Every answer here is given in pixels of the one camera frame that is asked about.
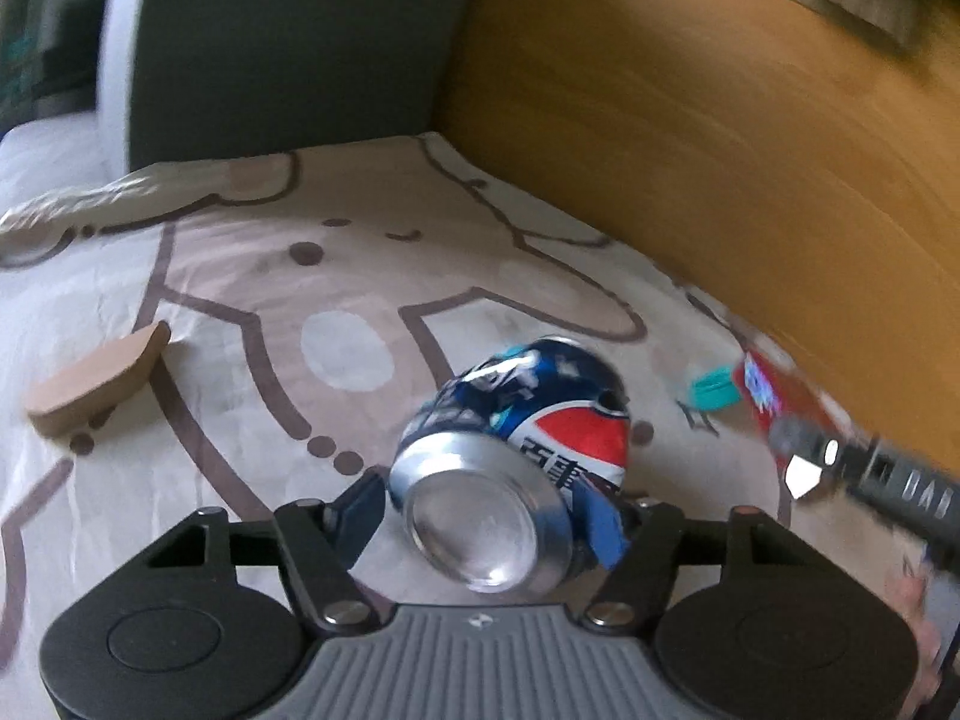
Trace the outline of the person's hand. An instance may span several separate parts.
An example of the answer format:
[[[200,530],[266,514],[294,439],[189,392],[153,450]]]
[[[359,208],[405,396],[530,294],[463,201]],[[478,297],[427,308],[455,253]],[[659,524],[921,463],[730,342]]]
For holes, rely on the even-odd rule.
[[[934,622],[926,616],[930,578],[931,574],[921,567],[889,572],[885,578],[885,601],[903,617],[918,647],[918,670],[907,699],[901,706],[900,718],[913,718],[934,697],[940,686],[937,657],[942,647],[942,637]]]

